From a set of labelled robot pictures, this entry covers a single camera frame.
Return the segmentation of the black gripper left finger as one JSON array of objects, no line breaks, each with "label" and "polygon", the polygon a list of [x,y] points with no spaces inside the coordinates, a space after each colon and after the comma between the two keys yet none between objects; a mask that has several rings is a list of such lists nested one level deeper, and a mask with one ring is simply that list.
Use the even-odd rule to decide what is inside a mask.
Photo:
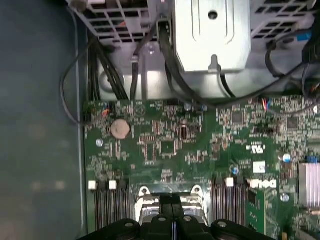
[{"label": "black gripper left finger", "polygon": [[159,200],[160,214],[151,222],[140,225],[129,218],[119,220],[97,231],[89,233],[82,240],[171,240],[173,238],[173,202],[169,196]]}]

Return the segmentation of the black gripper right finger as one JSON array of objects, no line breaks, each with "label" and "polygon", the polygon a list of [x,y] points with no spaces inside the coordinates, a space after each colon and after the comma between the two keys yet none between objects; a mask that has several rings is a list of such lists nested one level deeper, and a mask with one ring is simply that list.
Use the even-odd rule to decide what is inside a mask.
[{"label": "black gripper right finger", "polygon": [[197,195],[174,196],[174,222],[182,240],[270,240],[271,237],[226,219],[208,225],[203,199]]}]

